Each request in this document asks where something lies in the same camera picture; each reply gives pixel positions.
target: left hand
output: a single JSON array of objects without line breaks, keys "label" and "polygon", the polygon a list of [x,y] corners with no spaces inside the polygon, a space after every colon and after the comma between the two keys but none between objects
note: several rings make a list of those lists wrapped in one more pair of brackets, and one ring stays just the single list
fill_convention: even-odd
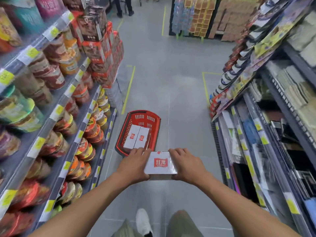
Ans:
[{"label": "left hand", "polygon": [[128,185],[148,180],[149,175],[144,173],[144,169],[150,153],[151,149],[132,149],[130,155],[123,158],[116,172],[124,177]]}]

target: white box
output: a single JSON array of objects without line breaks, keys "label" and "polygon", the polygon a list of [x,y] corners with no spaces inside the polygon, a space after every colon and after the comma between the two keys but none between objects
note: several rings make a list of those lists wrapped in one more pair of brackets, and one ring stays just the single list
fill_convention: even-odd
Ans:
[{"label": "white box", "polygon": [[130,131],[128,132],[128,136],[126,137],[124,143],[124,150],[131,151],[134,148],[140,126],[139,125],[131,125]]},{"label": "white box", "polygon": [[150,175],[150,180],[170,180],[178,173],[168,151],[152,152],[144,172]]},{"label": "white box", "polygon": [[140,127],[134,148],[145,148],[149,141],[149,128]]}]

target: black pants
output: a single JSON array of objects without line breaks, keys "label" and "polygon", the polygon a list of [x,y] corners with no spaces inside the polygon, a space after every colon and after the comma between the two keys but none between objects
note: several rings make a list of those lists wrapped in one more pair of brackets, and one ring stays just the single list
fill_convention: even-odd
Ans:
[{"label": "black pants", "polygon": [[[118,14],[122,14],[120,1],[119,0],[114,0],[114,2],[115,2],[115,5],[116,5],[116,9],[118,11]],[[128,12],[131,12],[133,10],[132,9],[132,1],[131,0],[125,0],[125,2],[126,2],[126,5],[127,5]]]}]

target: forearm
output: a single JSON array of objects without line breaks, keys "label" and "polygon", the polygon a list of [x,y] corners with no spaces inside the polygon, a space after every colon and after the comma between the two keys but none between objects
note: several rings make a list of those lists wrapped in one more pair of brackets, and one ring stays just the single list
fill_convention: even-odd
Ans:
[{"label": "forearm", "polygon": [[86,237],[97,219],[128,183],[114,173],[29,237]]},{"label": "forearm", "polygon": [[276,217],[239,195],[208,173],[198,187],[216,204],[231,225],[243,236],[299,236]]}]

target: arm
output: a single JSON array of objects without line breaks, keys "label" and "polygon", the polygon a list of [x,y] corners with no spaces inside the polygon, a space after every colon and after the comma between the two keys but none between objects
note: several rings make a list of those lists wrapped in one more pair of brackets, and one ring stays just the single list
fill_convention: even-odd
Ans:
[{"label": "arm", "polygon": [[149,179],[144,168],[151,150],[146,150],[144,154],[143,151],[143,148],[133,149],[109,178],[58,213],[29,237],[86,237],[116,196],[131,184]]},{"label": "arm", "polygon": [[201,159],[187,149],[170,149],[169,152],[178,170],[174,179],[193,184],[203,191],[241,236],[300,236],[276,217],[218,181],[205,169]]}]

